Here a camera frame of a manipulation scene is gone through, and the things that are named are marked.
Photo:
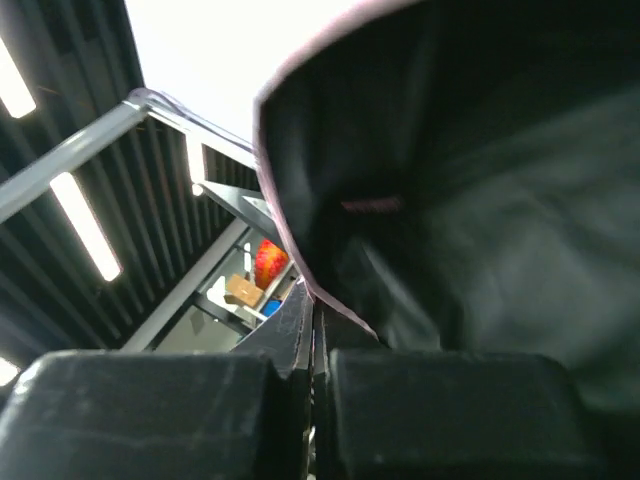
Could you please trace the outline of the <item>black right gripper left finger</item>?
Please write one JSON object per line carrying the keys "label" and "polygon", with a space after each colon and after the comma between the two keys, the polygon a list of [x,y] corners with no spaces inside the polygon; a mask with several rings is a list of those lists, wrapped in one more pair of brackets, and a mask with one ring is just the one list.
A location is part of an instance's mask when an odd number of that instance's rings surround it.
{"label": "black right gripper left finger", "polygon": [[5,479],[303,479],[313,304],[302,283],[227,353],[66,351],[1,417]]}

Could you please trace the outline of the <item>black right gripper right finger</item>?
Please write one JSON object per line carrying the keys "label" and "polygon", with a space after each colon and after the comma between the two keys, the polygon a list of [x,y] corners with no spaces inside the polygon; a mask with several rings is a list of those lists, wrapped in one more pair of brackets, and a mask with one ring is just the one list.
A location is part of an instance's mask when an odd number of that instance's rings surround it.
{"label": "black right gripper right finger", "polygon": [[393,351],[314,310],[321,479],[604,479],[567,372],[538,355]]}

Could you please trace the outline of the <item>pink folding umbrella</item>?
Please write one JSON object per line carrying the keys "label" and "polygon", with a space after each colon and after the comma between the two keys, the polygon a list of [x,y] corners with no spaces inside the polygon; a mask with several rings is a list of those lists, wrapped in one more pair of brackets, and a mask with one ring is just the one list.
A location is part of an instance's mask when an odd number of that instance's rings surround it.
{"label": "pink folding umbrella", "polygon": [[389,346],[538,353],[639,411],[639,5],[359,1],[257,108],[309,289]]}

